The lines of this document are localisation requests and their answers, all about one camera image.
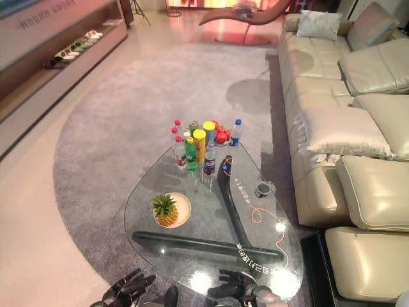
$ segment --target gray carpet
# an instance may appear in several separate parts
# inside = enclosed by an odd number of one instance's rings
[[[278,62],[266,62],[265,52],[182,45],[119,69],[73,110],[55,153],[56,199],[76,246],[109,283],[134,267],[154,272],[127,241],[123,215],[136,183],[168,149],[175,118],[228,125],[242,118],[242,143],[271,181],[298,237],[309,233],[295,211]],[[159,278],[146,299],[157,300],[169,285]],[[203,297],[180,288],[179,306],[204,305]],[[310,305],[304,278],[290,306]]]

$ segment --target green bottle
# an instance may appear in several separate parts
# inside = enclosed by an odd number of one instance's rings
[[[196,148],[193,144],[193,138],[187,138],[186,159],[187,159],[187,170],[188,171],[197,170],[197,155],[196,155]]]

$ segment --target bottle label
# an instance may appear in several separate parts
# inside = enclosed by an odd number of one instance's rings
[[[238,138],[231,138],[229,145],[230,146],[238,146]]]
[[[178,155],[176,156],[176,164],[179,166],[183,166],[186,164],[186,155]]]
[[[216,167],[216,160],[215,159],[212,159],[212,160],[205,159],[204,160],[203,171],[206,174],[210,175],[210,174],[214,173],[215,172],[215,167]]]
[[[187,162],[196,162],[195,155],[186,155]]]

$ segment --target white plate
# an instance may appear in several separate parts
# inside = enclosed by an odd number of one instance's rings
[[[192,212],[192,205],[190,204],[189,199],[185,195],[177,193],[177,192],[166,193],[166,195],[170,195],[173,198],[173,200],[176,201],[174,206],[176,207],[178,211],[178,218],[176,222],[174,222],[172,225],[163,226],[159,224],[159,222],[156,220],[155,209],[152,209],[152,214],[153,214],[153,218],[155,219],[155,222],[164,228],[176,228],[176,227],[179,227],[185,224],[186,221],[190,217],[190,213]]]

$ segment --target yellow can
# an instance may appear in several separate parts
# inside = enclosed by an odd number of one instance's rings
[[[206,152],[206,132],[202,129],[196,129],[193,132],[193,139],[197,151],[197,161],[203,163],[205,161]]]
[[[213,122],[204,122],[203,130],[206,132],[206,146],[209,142],[215,141],[216,124]]]

